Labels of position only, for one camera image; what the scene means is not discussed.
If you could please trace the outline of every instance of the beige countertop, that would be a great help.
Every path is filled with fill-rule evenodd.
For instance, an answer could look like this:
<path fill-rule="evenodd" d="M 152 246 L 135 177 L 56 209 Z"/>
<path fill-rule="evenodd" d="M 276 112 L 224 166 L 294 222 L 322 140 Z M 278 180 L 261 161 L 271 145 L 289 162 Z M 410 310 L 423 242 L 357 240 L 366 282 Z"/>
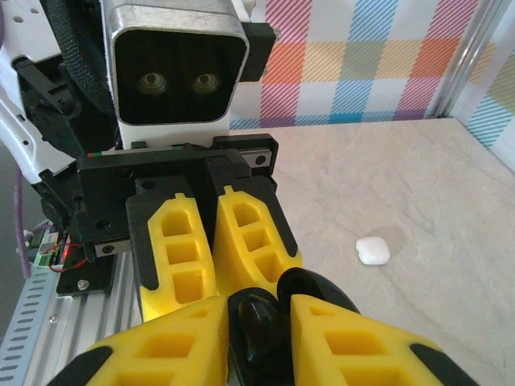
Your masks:
<path fill-rule="evenodd" d="M 362 314 L 434 340 L 481 385 L 515 384 L 515 177 L 458 121 L 288 129 L 278 197 L 304 266 Z M 365 266 L 358 238 L 392 258 Z"/>

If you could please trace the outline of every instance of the purple cable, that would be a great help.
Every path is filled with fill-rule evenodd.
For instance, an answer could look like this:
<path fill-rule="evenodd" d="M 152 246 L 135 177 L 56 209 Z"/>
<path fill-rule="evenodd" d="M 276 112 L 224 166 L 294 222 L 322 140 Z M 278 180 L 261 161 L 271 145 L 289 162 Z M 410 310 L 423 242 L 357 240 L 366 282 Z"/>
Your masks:
<path fill-rule="evenodd" d="M 22 171 L 16 165 L 16 180 L 14 181 L 14 230 L 16 232 L 16 242 L 18 243 L 19 260 L 22 265 L 23 277 L 31 277 L 31 263 L 25 245 L 23 235 L 23 205 L 22 205 Z"/>

